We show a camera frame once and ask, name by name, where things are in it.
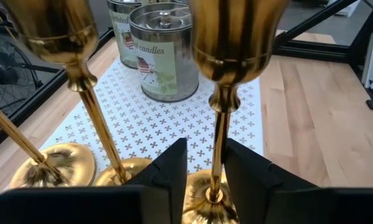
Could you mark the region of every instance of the gold goblet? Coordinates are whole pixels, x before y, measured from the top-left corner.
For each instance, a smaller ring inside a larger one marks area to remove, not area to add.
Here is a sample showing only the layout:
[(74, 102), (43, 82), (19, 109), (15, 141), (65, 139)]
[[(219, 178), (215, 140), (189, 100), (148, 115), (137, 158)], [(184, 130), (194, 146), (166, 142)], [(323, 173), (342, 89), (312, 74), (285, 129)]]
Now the gold goblet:
[(93, 182), (95, 160), (85, 146), (57, 144), (39, 152), (1, 111), (0, 127), (30, 156), (12, 177), (10, 189), (89, 186)]
[(41, 59), (62, 64), (68, 88), (79, 93), (111, 161), (97, 185), (123, 184), (146, 167), (148, 159), (126, 159), (124, 167), (93, 87), (97, 78), (86, 61), (98, 43), (98, 31), (87, 0), (2, 0), (25, 46)]
[(289, 0), (190, 0), (193, 57), (214, 81), (216, 111), (213, 166), (186, 181), (182, 223), (238, 223), (221, 158), (231, 113), (240, 105), (237, 85), (267, 66), (280, 16)]

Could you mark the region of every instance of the white patterned mat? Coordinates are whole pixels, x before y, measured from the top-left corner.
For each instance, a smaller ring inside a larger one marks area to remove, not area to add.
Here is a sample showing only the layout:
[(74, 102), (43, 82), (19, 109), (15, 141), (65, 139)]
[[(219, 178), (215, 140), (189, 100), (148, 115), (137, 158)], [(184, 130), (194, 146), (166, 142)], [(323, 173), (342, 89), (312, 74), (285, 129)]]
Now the white patterned mat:
[[(188, 173), (211, 168), (214, 111), (208, 105), (214, 84), (200, 76), (199, 89), (178, 103), (159, 103), (143, 94), (137, 70), (117, 59), (99, 79), (94, 90), (122, 159), (155, 159), (178, 138), (188, 139)], [(241, 85), (241, 107), (232, 114), (229, 137), (263, 155), (259, 79)], [(97, 173), (109, 159), (83, 106), (79, 102), (41, 149), (63, 142), (88, 146)]]

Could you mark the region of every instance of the electric fan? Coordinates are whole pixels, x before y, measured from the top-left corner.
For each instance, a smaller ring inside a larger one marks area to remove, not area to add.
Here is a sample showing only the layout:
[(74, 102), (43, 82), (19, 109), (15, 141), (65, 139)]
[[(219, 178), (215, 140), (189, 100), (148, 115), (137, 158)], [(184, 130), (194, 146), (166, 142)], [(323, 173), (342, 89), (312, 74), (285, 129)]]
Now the electric fan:
[(0, 110), (12, 114), (41, 85), (22, 51), (0, 38)]

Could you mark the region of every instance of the candlestick base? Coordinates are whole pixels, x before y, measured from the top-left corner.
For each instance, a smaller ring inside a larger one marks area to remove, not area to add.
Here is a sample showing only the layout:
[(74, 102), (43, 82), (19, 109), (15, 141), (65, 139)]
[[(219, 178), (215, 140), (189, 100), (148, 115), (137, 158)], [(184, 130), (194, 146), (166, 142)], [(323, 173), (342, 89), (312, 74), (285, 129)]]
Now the candlestick base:
[(93, 153), (85, 146), (64, 143), (41, 151), (47, 162), (56, 168), (53, 172), (45, 163), (26, 160), (11, 179), (9, 188), (20, 187), (75, 187), (92, 184), (96, 164)]
[[(144, 158), (129, 158), (122, 159), (122, 165), (126, 170), (127, 179), (133, 178), (149, 164), (152, 163), (151, 159)], [(120, 178), (117, 176), (112, 165), (109, 165), (102, 173), (97, 177), (95, 186), (117, 186), (122, 185)]]
[(225, 173), (216, 202), (209, 200), (211, 170), (190, 174), (186, 180), (182, 223), (239, 223)]

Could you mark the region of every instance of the light wood surface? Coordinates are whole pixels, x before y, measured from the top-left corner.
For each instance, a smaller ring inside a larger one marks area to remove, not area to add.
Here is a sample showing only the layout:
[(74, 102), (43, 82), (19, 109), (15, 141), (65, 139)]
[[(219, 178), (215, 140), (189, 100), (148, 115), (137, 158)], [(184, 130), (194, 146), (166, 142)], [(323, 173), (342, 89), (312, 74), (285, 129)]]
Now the light wood surface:
[[(113, 39), (89, 61), (92, 73), (100, 77), (118, 55)], [(266, 157), (320, 186), (373, 186), (373, 111), (349, 65), (273, 56), (260, 85)], [(20, 129), (40, 147), (78, 102), (63, 85)], [(26, 158), (11, 139), (0, 145), (0, 192)]]

